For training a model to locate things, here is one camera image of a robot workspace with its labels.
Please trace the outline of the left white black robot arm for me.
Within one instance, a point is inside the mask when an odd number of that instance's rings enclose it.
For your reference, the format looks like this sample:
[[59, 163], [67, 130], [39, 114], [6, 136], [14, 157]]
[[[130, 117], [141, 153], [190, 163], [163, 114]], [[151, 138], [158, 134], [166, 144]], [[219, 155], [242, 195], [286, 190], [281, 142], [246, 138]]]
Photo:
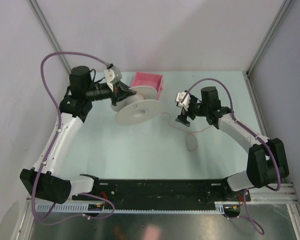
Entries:
[[101, 188], [94, 184], [96, 177], [83, 173], [62, 177], [61, 169], [76, 134], [93, 107], [92, 103], [110, 99], [111, 104], [117, 106], [136, 92], [121, 81], [121, 71], [112, 64], [104, 70], [105, 82], [94, 81], [91, 73], [87, 66], [71, 70], [70, 85], [57, 104], [57, 120], [48, 143], [34, 166], [20, 173], [20, 180], [32, 199], [63, 204], [69, 197], [81, 193], [90, 200], [100, 196]]

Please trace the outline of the white plastic spool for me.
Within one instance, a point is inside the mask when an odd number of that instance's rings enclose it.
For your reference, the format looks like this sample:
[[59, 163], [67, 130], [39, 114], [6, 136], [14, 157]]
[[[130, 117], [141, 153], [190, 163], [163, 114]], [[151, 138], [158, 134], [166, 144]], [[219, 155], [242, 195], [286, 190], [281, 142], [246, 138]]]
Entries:
[[111, 105], [115, 121], [120, 125], [131, 126], [144, 123], [156, 117], [162, 110], [162, 103], [157, 99], [158, 92], [151, 86], [135, 86], [130, 90], [135, 95]]

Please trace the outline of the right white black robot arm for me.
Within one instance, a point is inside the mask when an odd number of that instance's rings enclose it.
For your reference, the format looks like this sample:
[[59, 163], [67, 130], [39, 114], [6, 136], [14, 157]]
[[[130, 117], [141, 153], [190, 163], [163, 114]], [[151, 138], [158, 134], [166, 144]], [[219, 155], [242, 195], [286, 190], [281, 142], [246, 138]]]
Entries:
[[239, 121], [231, 108], [221, 105], [216, 87], [204, 87], [200, 92], [201, 100], [186, 91], [177, 93], [175, 101], [181, 112], [176, 121], [188, 127], [190, 120], [205, 117], [210, 126], [230, 136], [248, 154], [246, 170], [225, 178], [221, 196], [232, 201], [243, 189], [269, 187], [272, 183], [280, 186], [289, 175], [284, 143], [257, 134]]

